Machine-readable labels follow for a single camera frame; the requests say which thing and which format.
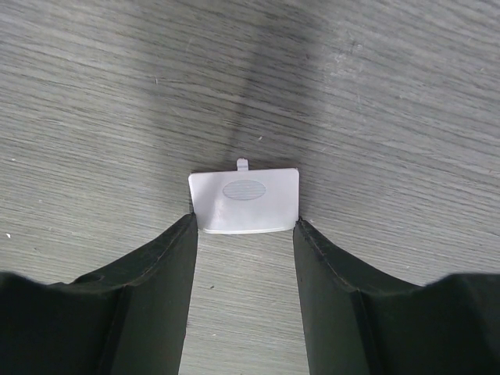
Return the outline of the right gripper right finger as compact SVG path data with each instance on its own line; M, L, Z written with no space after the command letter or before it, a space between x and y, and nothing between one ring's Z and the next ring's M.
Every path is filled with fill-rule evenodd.
M311 374L381 374L366 298L405 293L415 285L336 246L299 219L293 247Z

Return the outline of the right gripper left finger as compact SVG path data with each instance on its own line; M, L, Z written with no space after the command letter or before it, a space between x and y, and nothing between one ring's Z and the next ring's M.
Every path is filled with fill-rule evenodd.
M194 214L62 293L52 374L177 374L198 247Z

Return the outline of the white battery cover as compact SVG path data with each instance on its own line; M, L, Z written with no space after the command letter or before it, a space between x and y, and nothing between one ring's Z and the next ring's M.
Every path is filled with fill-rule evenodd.
M299 217L296 168L251 170L240 158L231 171L188 177L198 229L209 234L261 234L290 230Z

